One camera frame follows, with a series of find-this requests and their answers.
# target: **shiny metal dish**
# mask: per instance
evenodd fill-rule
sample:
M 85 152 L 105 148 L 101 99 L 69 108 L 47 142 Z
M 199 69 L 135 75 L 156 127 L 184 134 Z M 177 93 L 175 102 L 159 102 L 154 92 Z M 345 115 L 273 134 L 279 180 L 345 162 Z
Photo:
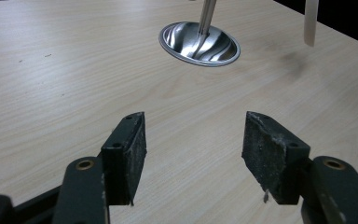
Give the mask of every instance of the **shiny metal dish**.
M 173 57 L 202 66 L 222 66 L 241 54 L 240 45 L 230 35 L 210 26 L 203 35 L 197 22 L 177 22 L 159 34 L 159 43 Z

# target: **wood grain surface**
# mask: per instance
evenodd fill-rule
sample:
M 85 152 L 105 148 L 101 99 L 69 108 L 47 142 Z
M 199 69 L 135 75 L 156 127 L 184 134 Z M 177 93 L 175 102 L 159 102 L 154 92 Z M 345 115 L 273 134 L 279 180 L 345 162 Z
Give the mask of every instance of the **wood grain surface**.
M 271 0 L 219 0 L 212 25 L 240 58 L 209 68 L 174 59 L 160 30 L 198 21 L 203 1 L 0 1 L 0 194 L 14 204 L 96 156 L 124 116 L 144 111 L 148 154 L 135 206 L 112 223 L 302 223 L 263 203 L 241 158 L 245 112 L 275 118 L 358 171 L 358 41 Z

